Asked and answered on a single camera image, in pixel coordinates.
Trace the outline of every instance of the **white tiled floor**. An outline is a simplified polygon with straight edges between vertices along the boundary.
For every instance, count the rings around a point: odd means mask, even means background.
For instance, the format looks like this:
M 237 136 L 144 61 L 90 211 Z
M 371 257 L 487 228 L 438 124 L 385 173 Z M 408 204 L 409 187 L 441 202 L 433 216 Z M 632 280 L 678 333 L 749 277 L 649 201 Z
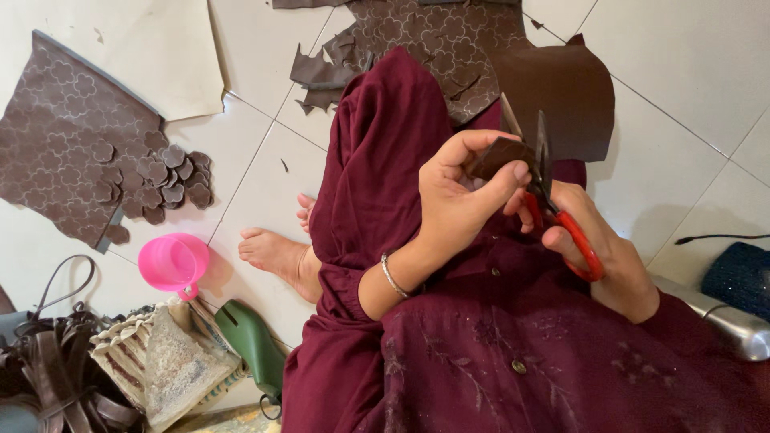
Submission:
M 770 233 L 768 8 L 761 0 L 524 0 L 535 45 L 558 45 L 580 30 L 615 77 L 611 148 L 606 161 L 589 164 L 588 190 L 609 223 L 636 243 L 650 271 L 679 283 L 697 286 L 731 243 L 675 246 L 679 237 Z M 293 101 L 304 91 L 288 75 L 297 43 L 315 52 L 352 17 L 344 7 L 274 11 L 261 0 L 211 0 L 210 9 L 232 93 L 223 114 L 170 123 L 166 132 L 211 155 L 214 207 L 184 206 L 158 227 L 124 221 L 132 242 L 100 255 L 37 213 L 0 202 L 0 284 L 17 307 L 32 308 L 49 272 L 75 253 L 97 261 L 95 283 L 77 299 L 99 313 L 165 300 L 132 262 L 148 239 L 183 230 L 209 241 L 212 262 L 200 282 L 205 300 L 217 306 L 242 299 L 276 338 L 288 347 L 300 343 L 313 306 L 278 278 L 237 260 L 236 248 L 239 231 L 251 226 L 307 240 L 294 216 L 295 196 L 320 187 L 333 112 L 315 109 L 305 117 Z M 535 30 L 530 17 L 545 28 Z M 767 240 L 756 244 L 770 248 Z M 65 267 L 51 296 L 77 287 L 85 271 L 83 263 Z M 69 306 L 52 308 L 64 314 Z

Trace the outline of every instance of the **silver bangle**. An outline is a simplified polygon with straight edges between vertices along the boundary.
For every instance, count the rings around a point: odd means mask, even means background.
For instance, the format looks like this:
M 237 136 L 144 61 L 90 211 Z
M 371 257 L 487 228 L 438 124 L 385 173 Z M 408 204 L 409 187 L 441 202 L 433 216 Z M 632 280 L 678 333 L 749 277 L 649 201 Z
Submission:
M 380 262 L 383 265 L 383 272 L 385 273 L 385 277 L 390 282 L 390 285 L 393 286 L 393 289 L 401 296 L 403 296 L 404 299 L 409 299 L 411 296 L 403 291 L 401 287 L 398 287 L 398 284 L 396 284 L 395 281 L 393 281 L 393 277 L 390 276 L 390 271 L 387 269 L 387 253 L 383 253 L 382 259 L 380 259 Z

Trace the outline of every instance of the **scissors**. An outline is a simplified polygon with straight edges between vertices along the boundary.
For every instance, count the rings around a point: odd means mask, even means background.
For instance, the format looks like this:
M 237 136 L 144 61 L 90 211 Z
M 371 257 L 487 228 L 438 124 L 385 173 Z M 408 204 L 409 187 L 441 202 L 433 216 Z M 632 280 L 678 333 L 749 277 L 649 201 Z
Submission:
M 505 94 L 500 94 L 500 105 L 502 106 L 503 119 L 509 129 L 507 132 L 521 137 L 523 142 L 524 136 Z M 538 231 L 542 232 L 546 223 L 550 226 L 562 226 L 567 229 L 575 245 L 577 245 L 577 249 L 580 250 L 585 262 L 588 264 L 588 270 L 575 266 L 566 258 L 564 262 L 583 280 L 589 283 L 599 281 L 604 276 L 604 266 L 602 266 L 594 249 L 591 248 L 588 238 L 572 215 L 566 210 L 560 210 L 556 203 L 551 200 L 553 178 L 551 177 L 551 158 L 548 153 L 549 144 L 545 114 L 540 111 L 537 116 L 537 142 L 535 143 L 534 163 L 530 164 L 532 181 L 527 186 L 527 192 L 524 194 L 527 209 L 532 214 L 534 225 Z

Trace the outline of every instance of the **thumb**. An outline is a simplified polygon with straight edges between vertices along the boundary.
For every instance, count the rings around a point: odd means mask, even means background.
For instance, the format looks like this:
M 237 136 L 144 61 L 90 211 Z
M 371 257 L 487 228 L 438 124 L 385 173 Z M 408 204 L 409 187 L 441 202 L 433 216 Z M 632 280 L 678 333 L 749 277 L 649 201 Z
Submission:
M 567 229 L 559 226 L 551 227 L 543 233 L 543 246 L 551 251 L 555 251 L 564 259 L 570 261 L 577 267 L 587 269 L 588 264 L 585 263 L 583 254 L 581 254 L 578 246 L 572 240 L 572 236 Z
M 265 229 L 260 227 L 250 227 L 248 229 L 241 230 L 240 235 L 243 239 L 249 239 L 250 237 L 255 237 L 262 234 L 263 231 L 265 231 Z
M 527 163 L 511 161 L 500 168 L 486 185 L 474 191 L 473 195 L 482 208 L 492 214 L 511 199 L 527 173 Z

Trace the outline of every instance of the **pink plastic cup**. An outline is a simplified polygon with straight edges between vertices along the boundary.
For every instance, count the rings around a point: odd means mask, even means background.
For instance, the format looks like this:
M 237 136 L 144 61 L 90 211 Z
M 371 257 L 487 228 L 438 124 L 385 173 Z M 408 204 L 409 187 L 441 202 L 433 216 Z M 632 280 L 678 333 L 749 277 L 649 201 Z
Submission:
M 145 243 L 139 251 L 139 273 L 147 284 L 176 292 L 182 300 L 198 294 L 196 281 L 209 266 L 209 248 L 187 233 L 171 233 Z

